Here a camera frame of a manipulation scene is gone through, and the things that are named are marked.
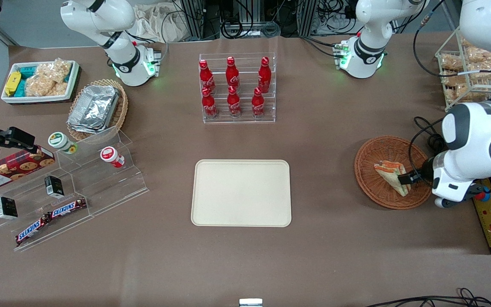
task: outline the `white tray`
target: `white tray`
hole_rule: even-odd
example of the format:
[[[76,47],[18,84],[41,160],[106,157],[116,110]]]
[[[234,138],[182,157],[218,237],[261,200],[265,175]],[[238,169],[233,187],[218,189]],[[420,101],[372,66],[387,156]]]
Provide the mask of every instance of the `white tray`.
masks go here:
[[[17,72],[22,67],[29,66],[37,66],[39,64],[52,63],[53,61],[48,62],[29,62],[29,63],[17,63],[13,64],[10,68],[10,72],[5,79],[5,84],[10,77],[10,74],[13,72]],[[50,103],[52,101],[62,101],[70,99],[73,93],[73,89],[75,87],[75,82],[77,81],[77,75],[79,70],[79,64],[76,61],[69,61],[72,63],[72,69],[69,74],[68,80],[68,88],[66,89],[66,93],[64,95],[58,96],[42,96],[42,97],[9,97],[5,93],[5,87],[3,87],[1,93],[1,100],[5,101],[8,104],[38,104],[38,103]]]
[[[191,221],[197,226],[286,227],[289,164],[283,160],[200,160]]]

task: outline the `small black box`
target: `small black box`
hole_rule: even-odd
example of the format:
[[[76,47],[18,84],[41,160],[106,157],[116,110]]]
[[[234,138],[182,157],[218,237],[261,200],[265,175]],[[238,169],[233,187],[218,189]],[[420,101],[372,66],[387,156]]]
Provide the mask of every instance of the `small black box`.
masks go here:
[[[62,180],[53,176],[47,176],[45,177],[45,187],[46,187],[47,195],[52,196],[54,198],[64,197],[64,188],[62,186]]]
[[[0,197],[0,218],[13,220],[17,217],[18,212],[16,211],[16,204],[14,200],[3,196]]]

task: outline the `cookie box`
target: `cookie box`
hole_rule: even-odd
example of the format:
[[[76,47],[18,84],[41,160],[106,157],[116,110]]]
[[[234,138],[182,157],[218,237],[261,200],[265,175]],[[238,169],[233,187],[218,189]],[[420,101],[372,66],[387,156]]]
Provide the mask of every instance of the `cookie box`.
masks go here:
[[[52,152],[39,145],[37,145],[37,148],[37,153],[21,150],[4,159],[0,159],[0,186],[55,162]]]
[[[29,62],[29,63],[17,63],[13,64],[10,68],[9,75],[7,79],[10,77],[10,74],[13,72],[18,72],[22,67],[33,67],[39,64],[52,63],[53,61],[48,62]],[[72,96],[74,97],[74,93],[77,90],[77,80],[80,75],[80,67],[76,61],[70,61],[72,63],[72,68],[69,74],[68,87],[66,89],[66,93],[64,95],[58,96],[41,96],[41,97],[10,97],[5,93],[5,89],[3,87],[3,91],[1,93],[1,99],[8,104],[45,104],[45,103],[64,103],[71,102]]]

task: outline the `small jar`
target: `small jar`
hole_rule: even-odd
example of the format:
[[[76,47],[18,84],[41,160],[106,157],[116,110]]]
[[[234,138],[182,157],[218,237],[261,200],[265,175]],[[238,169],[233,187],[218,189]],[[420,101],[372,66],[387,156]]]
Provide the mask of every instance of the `small jar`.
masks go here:
[[[62,132],[54,132],[51,134],[49,136],[49,145],[67,155],[72,155],[77,151],[77,143],[70,141]]]
[[[114,147],[107,146],[103,148],[100,152],[100,158],[107,162],[111,163],[114,167],[122,167],[124,165],[124,157],[117,152]]]

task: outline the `acrylic bottle rack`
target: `acrylic bottle rack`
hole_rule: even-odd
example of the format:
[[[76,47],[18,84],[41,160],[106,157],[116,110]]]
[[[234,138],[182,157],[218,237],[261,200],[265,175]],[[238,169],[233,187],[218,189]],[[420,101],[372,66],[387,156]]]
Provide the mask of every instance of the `acrylic bottle rack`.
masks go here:
[[[238,118],[230,116],[228,103],[228,85],[226,83],[226,58],[234,57],[236,68],[240,72],[240,106],[242,115]],[[268,93],[264,93],[265,99],[265,116],[260,119],[253,117],[251,110],[251,99],[254,89],[259,85],[259,68],[261,67],[261,58],[266,56],[270,59],[269,67],[272,72],[270,80],[270,88]],[[212,93],[215,99],[219,116],[216,119],[208,119],[204,113],[202,104],[199,107],[202,110],[204,124],[261,124],[276,121],[276,54],[274,52],[254,52],[242,54],[201,54],[200,60],[206,60],[210,70],[213,73],[213,80],[216,84],[216,89]],[[202,82],[199,82],[199,102],[202,100]]]
[[[15,200],[18,211],[18,218],[14,220],[0,218],[0,231],[9,233],[9,247],[16,246],[15,236],[43,214],[79,198],[86,198],[86,208],[55,218],[15,247],[15,251],[34,247],[149,191],[142,173],[132,160],[129,150],[132,142],[122,131],[113,127],[77,144],[76,153],[66,155],[57,151],[57,163],[54,165],[0,187],[0,197]],[[117,149],[125,159],[124,166],[115,168],[100,159],[100,151],[106,146]],[[62,180],[63,198],[57,200],[47,195],[44,179],[49,175]],[[80,227],[74,229],[74,235],[81,235],[80,231]]]

